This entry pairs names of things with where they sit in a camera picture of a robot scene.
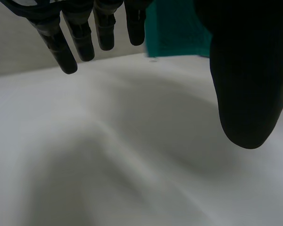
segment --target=white tablecloth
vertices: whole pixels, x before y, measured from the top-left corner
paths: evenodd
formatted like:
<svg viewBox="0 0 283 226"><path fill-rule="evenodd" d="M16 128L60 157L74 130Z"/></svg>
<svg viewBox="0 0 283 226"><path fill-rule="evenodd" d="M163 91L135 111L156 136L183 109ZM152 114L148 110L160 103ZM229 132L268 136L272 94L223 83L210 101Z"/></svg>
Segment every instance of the white tablecloth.
<svg viewBox="0 0 283 226"><path fill-rule="evenodd" d="M0 77L0 226L283 226L283 112L232 144L208 60Z"/></svg>

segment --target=white fabric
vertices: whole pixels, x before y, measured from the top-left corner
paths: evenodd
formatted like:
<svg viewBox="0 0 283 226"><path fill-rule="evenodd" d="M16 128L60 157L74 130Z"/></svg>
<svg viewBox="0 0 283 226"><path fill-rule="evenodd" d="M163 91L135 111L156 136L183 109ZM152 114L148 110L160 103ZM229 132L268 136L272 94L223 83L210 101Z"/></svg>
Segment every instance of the white fabric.
<svg viewBox="0 0 283 226"><path fill-rule="evenodd" d="M0 77L0 226L73 225L283 226L283 112L232 144L197 56Z"/></svg>

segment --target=robotic hand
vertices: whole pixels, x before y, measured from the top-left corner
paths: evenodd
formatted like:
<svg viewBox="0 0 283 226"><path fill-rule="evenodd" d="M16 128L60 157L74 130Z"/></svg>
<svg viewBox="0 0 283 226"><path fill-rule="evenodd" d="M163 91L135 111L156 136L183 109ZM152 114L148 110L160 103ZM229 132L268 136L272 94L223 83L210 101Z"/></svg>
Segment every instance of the robotic hand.
<svg viewBox="0 0 283 226"><path fill-rule="evenodd" d="M224 132L261 146L283 109L283 0L194 0L212 33L210 69Z"/></svg>
<svg viewBox="0 0 283 226"><path fill-rule="evenodd" d="M130 42L144 42L146 8L153 0L0 0L18 16L28 19L43 38L57 63L67 74L77 71L77 64L59 26L60 11L70 30L82 61L91 61L94 50L88 18L93 9L96 32L102 50L114 47L115 11L125 2Z"/></svg>

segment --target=black robotic finger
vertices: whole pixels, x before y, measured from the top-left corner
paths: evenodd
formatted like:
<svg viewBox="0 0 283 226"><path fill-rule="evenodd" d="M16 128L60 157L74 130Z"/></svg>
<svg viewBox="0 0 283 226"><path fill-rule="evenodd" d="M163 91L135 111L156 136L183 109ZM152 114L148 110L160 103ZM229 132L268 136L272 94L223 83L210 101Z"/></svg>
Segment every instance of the black robotic finger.
<svg viewBox="0 0 283 226"><path fill-rule="evenodd" d="M61 6L80 59L91 61L94 59L94 49L88 18L93 8L93 1L65 1L61 3Z"/></svg>
<svg viewBox="0 0 283 226"><path fill-rule="evenodd" d="M195 8L213 33L210 69L224 132L257 148L283 109L283 0L195 0Z"/></svg>
<svg viewBox="0 0 283 226"><path fill-rule="evenodd" d="M153 0L125 0L127 29L130 42L134 46L145 40L146 8Z"/></svg>
<svg viewBox="0 0 283 226"><path fill-rule="evenodd" d="M60 16L56 15L44 20L30 19L29 21L43 38L62 71L66 74L76 72L77 64L75 58L70 51L59 25Z"/></svg>
<svg viewBox="0 0 283 226"><path fill-rule="evenodd" d="M100 48L104 51L114 47L114 13L124 0L95 0L93 14Z"/></svg>

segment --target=white table surface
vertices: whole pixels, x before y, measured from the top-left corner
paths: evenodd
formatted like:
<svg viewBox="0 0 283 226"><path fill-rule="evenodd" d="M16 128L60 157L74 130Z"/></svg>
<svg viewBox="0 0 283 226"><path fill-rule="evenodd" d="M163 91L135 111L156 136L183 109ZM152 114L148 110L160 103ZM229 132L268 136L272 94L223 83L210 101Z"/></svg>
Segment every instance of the white table surface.
<svg viewBox="0 0 283 226"><path fill-rule="evenodd" d="M0 226L283 226L283 112L232 144L197 56L0 77Z"/></svg>

